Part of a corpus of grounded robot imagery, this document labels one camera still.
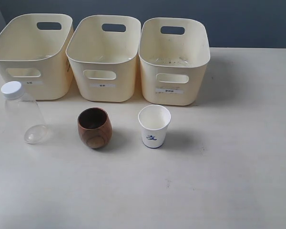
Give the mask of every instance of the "plastic bottle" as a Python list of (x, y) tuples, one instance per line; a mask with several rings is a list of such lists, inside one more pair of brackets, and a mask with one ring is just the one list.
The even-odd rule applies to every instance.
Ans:
[(6, 98), (6, 113), (18, 127), (24, 141), (30, 144), (40, 142), (46, 136), (48, 128), (35, 99), (17, 81), (4, 84), (1, 92)]

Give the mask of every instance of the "paper cup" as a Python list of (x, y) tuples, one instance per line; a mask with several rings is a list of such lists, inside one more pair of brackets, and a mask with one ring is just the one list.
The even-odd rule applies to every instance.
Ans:
[(149, 105), (139, 112), (142, 140), (147, 147), (162, 146), (171, 118), (169, 110), (160, 105)]

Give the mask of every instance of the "table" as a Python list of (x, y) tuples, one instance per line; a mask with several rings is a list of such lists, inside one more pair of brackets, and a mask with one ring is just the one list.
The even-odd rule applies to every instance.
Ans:
[[(159, 149), (141, 142), (148, 104), (139, 81), (120, 104), (87, 101), (73, 81), (39, 102), (51, 132), (29, 145), (0, 94), (0, 229), (286, 229), (286, 49), (212, 48), (196, 102), (166, 106)], [(93, 106), (113, 126), (101, 150), (77, 133)]]

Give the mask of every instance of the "storage bin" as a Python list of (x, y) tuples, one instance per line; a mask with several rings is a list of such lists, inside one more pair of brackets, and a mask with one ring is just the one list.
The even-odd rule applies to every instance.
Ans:
[(132, 17), (95, 15), (77, 27), (67, 56), (81, 95), (122, 102), (134, 93), (141, 23)]
[(147, 101), (167, 105), (194, 102), (210, 60), (202, 23), (180, 18), (148, 20), (143, 25), (139, 55)]
[(64, 96), (73, 73), (65, 54), (73, 34), (72, 18), (64, 14), (25, 14), (0, 33), (0, 74), (21, 82), (36, 100)]

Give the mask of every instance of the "wooden cup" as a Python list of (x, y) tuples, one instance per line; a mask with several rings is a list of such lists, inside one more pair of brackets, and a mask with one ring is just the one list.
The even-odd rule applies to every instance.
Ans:
[(84, 110), (77, 119), (82, 142), (92, 149), (107, 145), (112, 136), (112, 126), (107, 113), (98, 107)]

